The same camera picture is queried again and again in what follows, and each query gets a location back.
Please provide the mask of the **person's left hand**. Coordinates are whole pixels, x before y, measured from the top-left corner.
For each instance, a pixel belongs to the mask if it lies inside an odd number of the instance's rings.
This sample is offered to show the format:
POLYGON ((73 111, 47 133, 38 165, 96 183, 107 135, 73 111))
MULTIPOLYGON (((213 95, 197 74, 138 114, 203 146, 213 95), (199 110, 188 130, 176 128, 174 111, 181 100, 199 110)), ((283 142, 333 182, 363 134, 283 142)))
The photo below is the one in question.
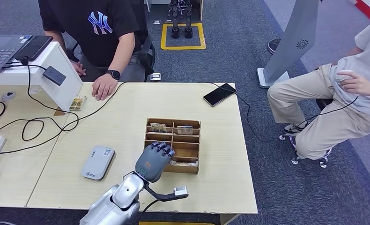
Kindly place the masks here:
POLYGON ((92 84, 92 96, 97 100, 105 100, 115 90, 118 81, 110 74, 104 74, 92 84))
POLYGON ((370 96, 370 81, 352 71, 340 71, 337 75, 347 78, 340 82, 340 86, 349 93, 370 96))

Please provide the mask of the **person's right hand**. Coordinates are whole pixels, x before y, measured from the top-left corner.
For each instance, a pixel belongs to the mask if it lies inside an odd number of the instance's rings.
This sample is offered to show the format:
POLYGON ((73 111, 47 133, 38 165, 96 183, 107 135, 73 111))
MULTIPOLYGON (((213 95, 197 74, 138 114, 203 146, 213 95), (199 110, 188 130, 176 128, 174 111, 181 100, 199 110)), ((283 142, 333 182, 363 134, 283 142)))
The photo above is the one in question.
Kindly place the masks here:
POLYGON ((77 72, 77 74, 79 76, 85 76, 86 75, 86 69, 83 68, 83 65, 80 63, 80 62, 74 62, 74 61, 71 61, 75 71, 77 72))

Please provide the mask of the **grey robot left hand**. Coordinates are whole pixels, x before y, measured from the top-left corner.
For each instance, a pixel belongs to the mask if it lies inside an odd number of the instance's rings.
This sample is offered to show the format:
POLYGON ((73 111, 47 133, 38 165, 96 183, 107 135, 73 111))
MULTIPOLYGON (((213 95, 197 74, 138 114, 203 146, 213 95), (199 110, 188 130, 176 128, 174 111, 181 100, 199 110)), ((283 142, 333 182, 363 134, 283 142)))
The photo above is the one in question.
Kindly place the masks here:
POLYGON ((143 150, 135 164, 135 171, 146 181, 157 182, 175 151, 165 142, 154 142, 143 150))

